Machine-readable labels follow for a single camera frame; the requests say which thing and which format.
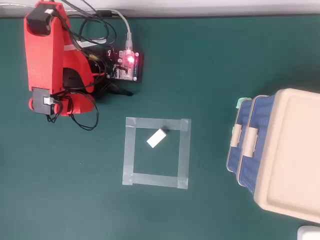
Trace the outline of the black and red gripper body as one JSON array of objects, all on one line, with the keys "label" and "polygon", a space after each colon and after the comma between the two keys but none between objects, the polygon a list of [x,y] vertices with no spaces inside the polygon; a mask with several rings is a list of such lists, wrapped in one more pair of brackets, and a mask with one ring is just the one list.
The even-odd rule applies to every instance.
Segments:
[{"label": "black and red gripper body", "polygon": [[59,115],[63,110],[63,103],[57,96],[51,95],[49,89],[38,87],[32,88],[28,106],[34,113],[46,116]]}]

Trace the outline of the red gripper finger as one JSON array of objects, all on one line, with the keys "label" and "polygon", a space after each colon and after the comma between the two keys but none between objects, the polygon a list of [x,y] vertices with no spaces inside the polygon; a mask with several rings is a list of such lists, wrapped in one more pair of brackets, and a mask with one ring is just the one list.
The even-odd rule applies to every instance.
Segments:
[{"label": "red gripper finger", "polygon": [[63,106],[61,116],[89,113],[93,110],[95,103],[90,94],[83,92],[62,93],[59,95],[59,100]]}]

